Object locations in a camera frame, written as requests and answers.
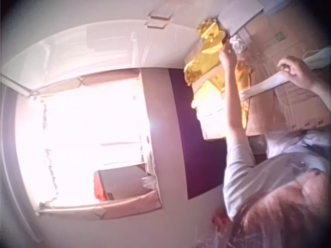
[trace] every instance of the white strap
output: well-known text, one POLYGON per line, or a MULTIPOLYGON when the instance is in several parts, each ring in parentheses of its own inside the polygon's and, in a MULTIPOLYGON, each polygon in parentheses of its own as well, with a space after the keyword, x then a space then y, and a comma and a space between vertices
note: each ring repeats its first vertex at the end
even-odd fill
MULTIPOLYGON (((323 68, 329 65, 330 57, 331 57, 331 47, 326 47, 321 51, 319 51, 318 53, 304 59, 304 62, 308 65, 308 67, 311 70, 313 70, 317 68, 323 68)), ((280 74, 280 72, 277 72, 276 74, 272 75, 271 77, 262 81, 261 83, 242 90, 239 93, 240 100, 245 101, 266 90, 275 88, 283 83, 286 83, 287 81, 288 80, 282 74, 280 74)))

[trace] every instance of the ceiling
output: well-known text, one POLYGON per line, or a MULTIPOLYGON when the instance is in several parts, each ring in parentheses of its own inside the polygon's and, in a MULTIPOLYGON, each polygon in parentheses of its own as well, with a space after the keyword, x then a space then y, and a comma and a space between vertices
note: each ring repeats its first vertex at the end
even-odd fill
POLYGON ((219 18, 233 34, 263 9, 256 0, 36 3, 2 25, 2 74, 29 89, 114 69, 183 68, 203 20, 219 18))

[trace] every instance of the gray shirt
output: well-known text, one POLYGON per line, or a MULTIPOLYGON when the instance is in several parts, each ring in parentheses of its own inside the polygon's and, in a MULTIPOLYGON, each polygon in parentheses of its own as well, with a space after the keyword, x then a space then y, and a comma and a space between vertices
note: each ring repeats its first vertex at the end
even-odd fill
POLYGON ((329 173, 329 162, 322 156, 297 143, 256 165, 248 139, 227 139, 227 167, 224 175, 224 201, 228 216, 233 220, 239 208, 254 193, 271 191, 311 168, 329 173))

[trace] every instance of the person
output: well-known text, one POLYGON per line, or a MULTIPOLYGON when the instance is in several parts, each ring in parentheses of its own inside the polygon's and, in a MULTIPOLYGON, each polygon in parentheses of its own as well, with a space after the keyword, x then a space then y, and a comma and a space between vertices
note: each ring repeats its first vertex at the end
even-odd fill
MULTIPOLYGON (((231 220, 225 247, 317 247, 330 210, 328 133, 266 134, 268 159, 256 165, 242 126, 236 54, 226 44, 219 58, 228 127, 223 194, 231 220)), ((278 66, 289 81, 317 94, 330 109, 328 85, 302 60, 288 56, 278 66)))

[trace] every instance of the hair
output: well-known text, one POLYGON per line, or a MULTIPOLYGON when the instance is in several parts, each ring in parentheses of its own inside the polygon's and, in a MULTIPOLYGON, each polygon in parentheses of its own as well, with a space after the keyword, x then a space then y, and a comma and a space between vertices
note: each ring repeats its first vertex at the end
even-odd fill
POLYGON ((258 193, 245 202, 223 235, 197 247, 322 247, 328 229, 329 219, 316 209, 258 193))

